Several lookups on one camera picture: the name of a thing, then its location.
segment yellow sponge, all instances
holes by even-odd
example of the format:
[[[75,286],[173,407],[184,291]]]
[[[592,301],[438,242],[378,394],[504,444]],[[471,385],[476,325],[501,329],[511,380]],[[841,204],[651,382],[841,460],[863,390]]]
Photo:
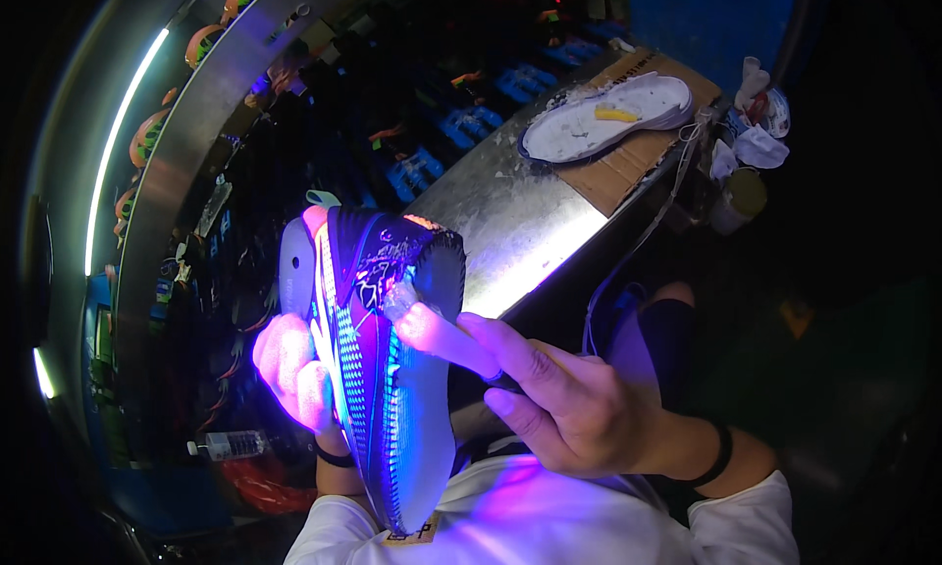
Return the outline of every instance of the yellow sponge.
[[[605,105],[597,105],[595,107],[595,119],[596,120],[616,120],[618,122],[638,122],[641,118],[636,116],[633,113],[624,111],[623,109],[615,109],[614,107],[606,107]]]

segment plastic water bottle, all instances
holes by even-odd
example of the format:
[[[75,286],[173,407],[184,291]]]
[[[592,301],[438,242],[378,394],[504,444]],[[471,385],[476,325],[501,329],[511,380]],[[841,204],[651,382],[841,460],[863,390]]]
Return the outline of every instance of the plastic water bottle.
[[[206,444],[186,443],[186,450],[191,455],[198,455],[200,449],[213,461],[229,461],[258,457],[270,449],[265,433],[260,430],[239,430],[237,432],[208,432]]]

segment glue brush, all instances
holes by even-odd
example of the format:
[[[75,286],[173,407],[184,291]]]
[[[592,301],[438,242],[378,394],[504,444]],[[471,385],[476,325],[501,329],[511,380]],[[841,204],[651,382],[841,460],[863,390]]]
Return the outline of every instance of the glue brush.
[[[494,355],[419,301],[411,283],[396,283],[386,292],[383,315],[393,323],[399,339],[410,347],[473,371],[488,385],[525,394],[520,384],[500,368]]]

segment stainless steel surface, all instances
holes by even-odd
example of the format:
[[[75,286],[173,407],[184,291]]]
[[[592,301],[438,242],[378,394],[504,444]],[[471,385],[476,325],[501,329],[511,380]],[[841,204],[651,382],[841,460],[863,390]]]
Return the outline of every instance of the stainless steel surface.
[[[183,88],[141,180],[122,256],[115,343],[122,386],[130,393],[124,397],[126,411],[137,413],[148,403],[146,344],[157,272],[198,169],[254,80],[292,39],[342,1],[255,0]],[[301,5],[310,6],[307,15],[269,43],[272,32]]]
[[[408,207],[464,237],[466,312],[506,312],[605,225],[606,217],[549,167],[520,156],[516,141],[556,91],[587,82],[623,55],[606,50],[560,80]]]

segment shoe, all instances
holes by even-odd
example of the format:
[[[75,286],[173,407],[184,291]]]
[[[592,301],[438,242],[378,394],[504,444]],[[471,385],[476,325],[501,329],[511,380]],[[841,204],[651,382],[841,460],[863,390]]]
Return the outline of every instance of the shoe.
[[[377,518],[396,535],[434,511],[455,455],[445,360],[402,343],[383,315],[397,283],[454,323],[465,291],[461,237],[425,219],[313,206],[285,228],[282,312],[311,327]]]

